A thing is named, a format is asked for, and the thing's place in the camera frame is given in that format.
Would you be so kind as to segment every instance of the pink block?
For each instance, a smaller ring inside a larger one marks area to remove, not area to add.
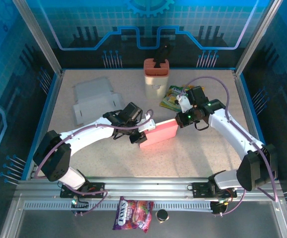
[[[147,140],[139,144],[140,148],[144,148],[148,145],[152,145],[163,140],[167,140],[176,135],[178,130],[178,124],[175,119],[166,120],[156,124],[154,130],[144,131]]]

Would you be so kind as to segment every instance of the gear graphic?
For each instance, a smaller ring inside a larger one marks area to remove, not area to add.
[[[132,10],[134,14],[156,17],[158,13],[163,14],[164,10],[168,10],[169,5],[173,4],[174,0],[124,0],[124,2],[128,10]]]
[[[0,0],[0,21],[6,24],[11,21],[15,14],[15,7],[12,0]]]

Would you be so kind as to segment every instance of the beige table surface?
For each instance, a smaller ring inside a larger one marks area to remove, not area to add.
[[[247,129],[231,70],[172,69],[168,86],[181,86],[201,75],[218,77],[227,85],[230,92],[229,111]],[[66,70],[49,130],[60,133],[77,128],[72,111],[75,104],[73,87],[102,76],[109,78],[114,92],[122,94],[125,105],[133,102],[144,112],[153,109],[155,122],[175,117],[174,111],[159,106],[159,100],[145,97],[142,69]],[[217,98],[226,103],[225,91],[219,83],[201,79],[194,85],[203,86],[209,100]],[[86,176],[208,177],[221,170],[236,169],[240,162],[232,146],[213,128],[197,131],[190,125],[178,129],[176,137],[143,149],[131,144],[127,136],[116,141],[103,139],[75,153],[70,165]]]

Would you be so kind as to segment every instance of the small black cap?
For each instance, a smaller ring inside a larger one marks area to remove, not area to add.
[[[166,210],[161,209],[157,212],[157,218],[159,221],[164,222],[168,219],[168,213]]]

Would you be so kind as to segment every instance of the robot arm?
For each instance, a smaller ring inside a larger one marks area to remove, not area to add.
[[[40,165],[52,148],[70,137],[51,154],[41,167],[41,170],[49,181],[58,180],[72,189],[88,191],[88,180],[81,172],[70,167],[71,156],[85,146],[111,136],[114,136],[114,139],[118,139],[123,135],[129,135],[131,143],[146,141],[143,131],[155,128],[155,124],[153,120],[149,120],[150,115],[147,114],[145,119],[142,119],[142,115],[143,111],[139,107],[129,103],[123,110],[105,113],[103,117],[79,129],[60,134],[53,130],[49,131],[42,139],[33,156],[33,160],[37,165]],[[138,128],[130,129],[141,124],[142,126]]]
[[[253,142],[262,149],[274,175],[277,175],[277,157],[274,146],[265,146],[263,142],[249,134],[229,112],[227,112],[229,118],[226,118],[223,103],[217,99],[209,101],[200,86],[188,90],[187,96],[178,96],[177,100],[182,112],[177,114],[176,120],[181,128],[193,123],[197,130],[204,130],[209,126],[213,127],[232,145],[242,160],[237,170],[223,171],[213,175],[213,182],[217,190],[243,187],[247,191],[251,191],[270,181],[264,161]],[[199,129],[197,123],[201,120],[208,126]],[[230,121],[233,121],[243,133],[236,129]]]

